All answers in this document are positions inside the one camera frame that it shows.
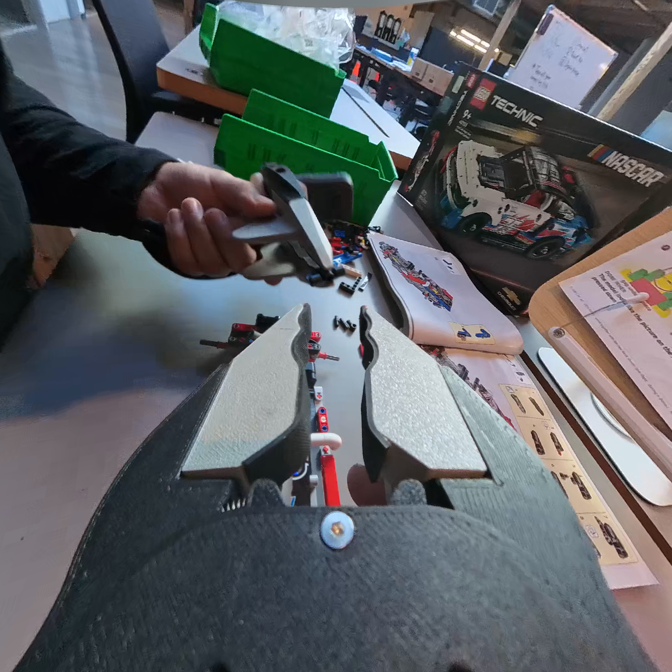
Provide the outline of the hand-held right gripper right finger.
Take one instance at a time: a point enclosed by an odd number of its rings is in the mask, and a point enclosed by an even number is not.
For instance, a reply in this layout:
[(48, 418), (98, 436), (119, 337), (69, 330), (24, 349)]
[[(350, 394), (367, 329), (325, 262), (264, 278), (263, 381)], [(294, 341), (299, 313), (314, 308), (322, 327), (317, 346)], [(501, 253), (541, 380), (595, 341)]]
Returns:
[(365, 369), (362, 452), (372, 482), (476, 479), (487, 466), (440, 365), (370, 307), (359, 313)]

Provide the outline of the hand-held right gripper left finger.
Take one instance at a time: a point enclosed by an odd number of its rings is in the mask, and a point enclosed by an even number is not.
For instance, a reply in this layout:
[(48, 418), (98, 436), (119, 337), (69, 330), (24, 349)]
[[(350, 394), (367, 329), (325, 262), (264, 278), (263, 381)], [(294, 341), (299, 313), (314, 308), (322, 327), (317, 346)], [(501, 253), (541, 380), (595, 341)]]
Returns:
[(310, 305), (299, 304), (231, 361), (189, 444), (182, 477), (283, 484), (304, 464), (311, 324)]

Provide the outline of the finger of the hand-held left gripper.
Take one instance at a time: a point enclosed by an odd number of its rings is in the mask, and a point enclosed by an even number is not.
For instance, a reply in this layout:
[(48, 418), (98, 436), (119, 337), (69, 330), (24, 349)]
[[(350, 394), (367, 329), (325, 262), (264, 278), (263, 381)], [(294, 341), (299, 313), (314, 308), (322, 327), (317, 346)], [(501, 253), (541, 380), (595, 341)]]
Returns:
[(296, 241), (304, 253), (325, 272), (333, 270), (333, 252), (313, 208), (304, 197), (288, 202), (288, 209), (298, 226)]

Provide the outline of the pile of bricks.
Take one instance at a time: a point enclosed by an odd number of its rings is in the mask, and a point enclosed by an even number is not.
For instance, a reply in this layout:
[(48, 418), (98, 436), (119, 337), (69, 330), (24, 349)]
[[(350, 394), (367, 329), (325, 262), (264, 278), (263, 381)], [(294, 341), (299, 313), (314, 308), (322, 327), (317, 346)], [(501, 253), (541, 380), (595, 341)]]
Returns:
[(346, 296), (363, 293), (373, 273), (361, 271), (355, 262), (362, 259), (364, 253), (370, 250), (370, 235), (381, 233), (381, 227), (378, 225), (364, 227), (344, 220), (331, 220), (323, 226), (333, 254), (335, 267), (333, 274), (336, 278), (345, 278), (339, 283), (339, 291)]

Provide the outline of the toy brick car chassis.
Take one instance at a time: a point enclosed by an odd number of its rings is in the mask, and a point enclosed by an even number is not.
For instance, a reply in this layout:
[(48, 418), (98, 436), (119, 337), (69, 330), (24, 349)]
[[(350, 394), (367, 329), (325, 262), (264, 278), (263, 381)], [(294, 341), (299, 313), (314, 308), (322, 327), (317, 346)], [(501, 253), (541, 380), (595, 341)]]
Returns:
[[(266, 316), (259, 313), (254, 324), (233, 323), (227, 339), (223, 341), (201, 339), (202, 346), (223, 349), (233, 356), (246, 349), (256, 339), (279, 320), (279, 316)], [(316, 362), (320, 359), (337, 362), (339, 357), (329, 355), (322, 350), (321, 333), (311, 332), (308, 341), (308, 363), (305, 377), (310, 396), (310, 427), (313, 433), (327, 435), (330, 431), (329, 417), (324, 406), (323, 389), (316, 385)], [(313, 507), (340, 506), (340, 491), (337, 480), (334, 452), (340, 442), (313, 444), (305, 465), (292, 475), (290, 505), (311, 505)]]

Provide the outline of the person's right hand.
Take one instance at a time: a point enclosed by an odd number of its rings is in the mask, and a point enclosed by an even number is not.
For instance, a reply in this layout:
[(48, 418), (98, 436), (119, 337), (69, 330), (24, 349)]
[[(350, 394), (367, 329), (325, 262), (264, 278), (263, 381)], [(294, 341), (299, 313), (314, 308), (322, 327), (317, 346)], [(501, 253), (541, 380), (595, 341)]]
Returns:
[(347, 475), (348, 492), (358, 507), (383, 506), (387, 503), (385, 486), (372, 482), (363, 464), (354, 464)]

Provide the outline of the green plastic bin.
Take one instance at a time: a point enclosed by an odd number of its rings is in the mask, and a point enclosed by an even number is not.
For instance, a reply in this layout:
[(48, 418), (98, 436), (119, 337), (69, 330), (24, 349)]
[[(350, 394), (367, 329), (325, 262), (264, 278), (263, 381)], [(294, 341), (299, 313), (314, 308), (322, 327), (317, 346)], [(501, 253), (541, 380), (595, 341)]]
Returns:
[(223, 115), (214, 163), (244, 180), (265, 163), (295, 175), (347, 173), (354, 184), (351, 222), (362, 226), (398, 178), (384, 143), (256, 89), (242, 118)]
[(207, 3), (199, 47), (217, 85), (249, 96), (257, 89), (325, 118), (331, 116), (346, 73), (259, 36)]

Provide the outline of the toy building instruction booklet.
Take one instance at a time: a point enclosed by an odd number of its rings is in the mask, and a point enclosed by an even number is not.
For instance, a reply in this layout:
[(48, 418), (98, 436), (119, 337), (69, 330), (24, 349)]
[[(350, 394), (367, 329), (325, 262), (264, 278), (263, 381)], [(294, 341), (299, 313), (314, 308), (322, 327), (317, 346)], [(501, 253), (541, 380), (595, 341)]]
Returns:
[(476, 289), (457, 258), (381, 233), (368, 236), (402, 331), (450, 369), (524, 439), (577, 514), (610, 589), (656, 585), (517, 356), (517, 328)]

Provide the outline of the clear plastic bag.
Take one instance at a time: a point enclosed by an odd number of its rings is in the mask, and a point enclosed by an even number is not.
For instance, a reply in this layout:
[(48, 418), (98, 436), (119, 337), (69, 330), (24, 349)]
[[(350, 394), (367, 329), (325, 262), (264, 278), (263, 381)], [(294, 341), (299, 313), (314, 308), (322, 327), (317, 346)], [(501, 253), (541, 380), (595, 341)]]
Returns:
[(243, 1), (218, 6), (225, 20), (334, 68), (350, 61), (356, 16), (348, 7), (295, 7)]

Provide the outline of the wooden document stand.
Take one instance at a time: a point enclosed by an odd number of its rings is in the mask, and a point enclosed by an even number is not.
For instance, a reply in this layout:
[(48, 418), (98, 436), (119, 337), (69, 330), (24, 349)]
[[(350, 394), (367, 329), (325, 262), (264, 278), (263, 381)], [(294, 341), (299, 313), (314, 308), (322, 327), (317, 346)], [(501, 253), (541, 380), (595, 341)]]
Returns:
[(671, 481), (671, 426), (666, 424), (560, 288), (560, 282), (671, 231), (671, 208), (592, 253), (537, 290), (528, 315), (544, 339)]

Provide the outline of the toy set cardboard box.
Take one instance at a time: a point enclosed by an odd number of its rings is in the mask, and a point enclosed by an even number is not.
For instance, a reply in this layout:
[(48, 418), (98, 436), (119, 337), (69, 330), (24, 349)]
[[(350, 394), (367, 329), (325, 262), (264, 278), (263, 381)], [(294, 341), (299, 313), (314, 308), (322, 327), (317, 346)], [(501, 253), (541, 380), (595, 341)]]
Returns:
[(511, 315), (671, 201), (671, 151), (466, 63), (398, 190)]

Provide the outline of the printed instruction sheet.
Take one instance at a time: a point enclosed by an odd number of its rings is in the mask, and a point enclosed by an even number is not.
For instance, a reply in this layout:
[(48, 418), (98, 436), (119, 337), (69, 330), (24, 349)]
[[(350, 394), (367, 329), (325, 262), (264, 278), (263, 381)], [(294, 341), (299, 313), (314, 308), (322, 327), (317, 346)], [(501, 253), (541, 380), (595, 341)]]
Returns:
[(671, 425), (671, 232), (559, 286)]

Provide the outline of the dark fabric chair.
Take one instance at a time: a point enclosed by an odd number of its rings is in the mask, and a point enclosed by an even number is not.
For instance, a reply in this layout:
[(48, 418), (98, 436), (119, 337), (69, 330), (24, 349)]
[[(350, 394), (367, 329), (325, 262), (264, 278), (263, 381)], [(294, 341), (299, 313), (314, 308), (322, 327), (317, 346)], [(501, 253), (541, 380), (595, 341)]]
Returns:
[(126, 140), (135, 143), (154, 113), (218, 126), (223, 111), (159, 87), (156, 63), (168, 52), (152, 1), (92, 1), (122, 79)]

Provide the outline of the whiteboard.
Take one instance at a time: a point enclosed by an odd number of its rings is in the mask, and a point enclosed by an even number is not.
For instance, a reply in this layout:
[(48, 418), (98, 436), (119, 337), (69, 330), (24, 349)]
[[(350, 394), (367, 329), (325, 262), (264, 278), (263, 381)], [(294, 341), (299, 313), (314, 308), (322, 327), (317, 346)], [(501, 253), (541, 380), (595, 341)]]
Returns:
[(549, 5), (505, 79), (579, 109), (616, 57), (616, 50)]

